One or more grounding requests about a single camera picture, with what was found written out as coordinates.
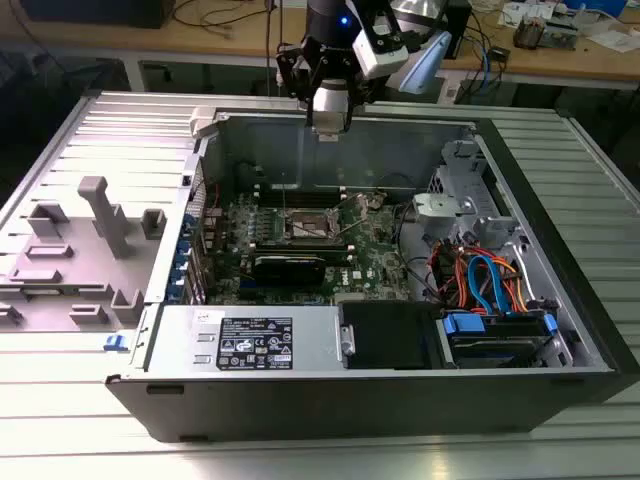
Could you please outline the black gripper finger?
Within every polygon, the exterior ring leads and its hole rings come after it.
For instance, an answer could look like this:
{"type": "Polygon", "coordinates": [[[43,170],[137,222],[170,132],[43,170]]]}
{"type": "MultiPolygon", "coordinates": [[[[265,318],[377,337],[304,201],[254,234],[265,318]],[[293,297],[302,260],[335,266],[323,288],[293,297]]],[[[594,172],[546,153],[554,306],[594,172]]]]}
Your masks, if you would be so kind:
{"type": "Polygon", "coordinates": [[[306,106],[307,126],[313,125],[314,96],[322,80],[322,48],[319,42],[281,43],[277,48],[280,83],[291,98],[306,106]]]}
{"type": "Polygon", "coordinates": [[[364,78],[351,50],[323,54],[323,116],[331,132],[347,132],[354,111],[369,100],[371,82],[364,78]]]}

